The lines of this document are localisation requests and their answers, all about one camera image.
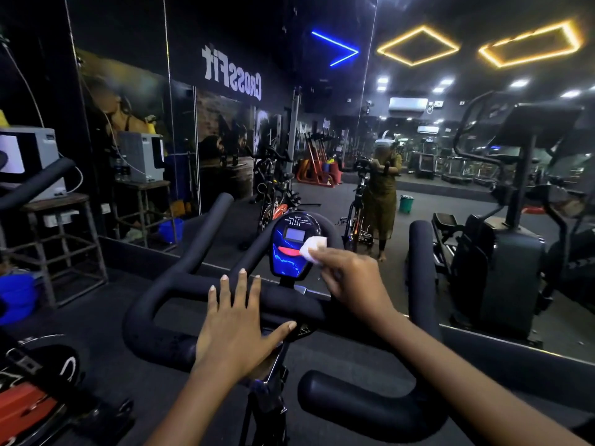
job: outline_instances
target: bike console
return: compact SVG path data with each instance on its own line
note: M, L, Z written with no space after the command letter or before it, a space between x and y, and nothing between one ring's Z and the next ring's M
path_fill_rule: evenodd
M293 212L281 217L272 231L272 273L277 277L303 280L312 263L299 254L299 249L306 239L320 235L320 224L308 213Z

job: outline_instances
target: wipe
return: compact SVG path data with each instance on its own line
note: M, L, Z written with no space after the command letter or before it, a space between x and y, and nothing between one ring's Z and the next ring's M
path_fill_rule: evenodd
M318 265L320 263L318 261L316 261L314 258L312 258L312 256L308 252L308 249L311 248L314 250L318 250L320 247L327 247L326 237L324 237L324 236L310 236L308 239L306 239L306 242L303 243L302 247L299 250L299 254L301 256L303 256L309 262L314 263L315 265Z

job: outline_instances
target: blue neon light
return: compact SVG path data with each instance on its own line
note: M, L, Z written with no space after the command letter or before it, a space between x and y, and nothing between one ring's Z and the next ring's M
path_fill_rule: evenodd
M315 36L317 36L317 37L320 37L321 39L324 39L324 40L330 42L331 44L335 44L335 45L338 45L341 48L344 48L346 50L352 51L352 53L350 55L348 55L348 56L346 56L344 58L338 59L335 62L331 62L331 67L334 66L334 65L337 65L339 62L343 62L344 60L349 59L349 58L351 58L351 57L353 57L353 56L355 56L355 55L357 55L359 53L359 50L356 50L354 48L351 48L351 47L348 47L348 46L346 46L344 44L341 44L340 42L337 42L336 40L333 40L330 37L323 36L322 34L317 33L316 31L313 31L312 34L315 35Z

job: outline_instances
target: square ceiling light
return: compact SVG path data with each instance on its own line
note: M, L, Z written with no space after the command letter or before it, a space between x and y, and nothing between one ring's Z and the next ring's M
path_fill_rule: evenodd
M426 34L427 36L430 36L431 38L436 39L441 44L446 45L449 48L449 50L444 51L442 53L438 53L436 55L429 56L427 58L419 59L417 61L411 61L407 58L404 58L403 56L399 56L396 53L392 53L392 52L388 51L391 47L394 47L397 44L401 44L401 43L403 43L419 34ZM376 51L378 53L380 53L381 55L384 55L388 58L394 59L394 60L402 62L403 64L406 64L410 67L413 67L414 65L423 64L423 63L426 63L429 61L433 61L434 59L440 59L445 56L452 55L453 53L456 53L460 49L461 49L461 47L459 45L451 42L446 37L444 37L440 33L436 32L432 28L430 28L426 25L421 25L420 27L412 29L411 31L406 32L405 34L395 37L394 39L389 40L387 43L382 44Z
M554 33L554 34L562 34L568 46L562 48L560 50L549 51L547 53L537 53L535 55L528 55L522 58L517 59L510 59L505 60L501 58L498 54L498 48L509 44L510 42L518 42L520 40L525 40L530 37L540 36L546 33ZM516 37L503 39L499 42L494 44L487 44L482 46L479 49L480 55L486 58L490 63L494 66L501 68L501 67L511 67L514 65L525 64L527 62L533 62L541 59L550 59L555 58L557 56L564 56L570 55L578 51L581 47L582 42L579 37L579 34L575 27L573 26L572 22L567 20L565 22L556 23L553 25L548 25L546 27L536 29L535 31L529 31L527 33L520 34Z

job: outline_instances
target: lcd display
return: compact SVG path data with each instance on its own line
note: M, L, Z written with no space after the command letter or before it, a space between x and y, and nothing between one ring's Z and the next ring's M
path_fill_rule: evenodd
M288 228L285 232L285 239L296 241L297 243L303 242L303 237L306 234L303 230L297 230L295 228Z

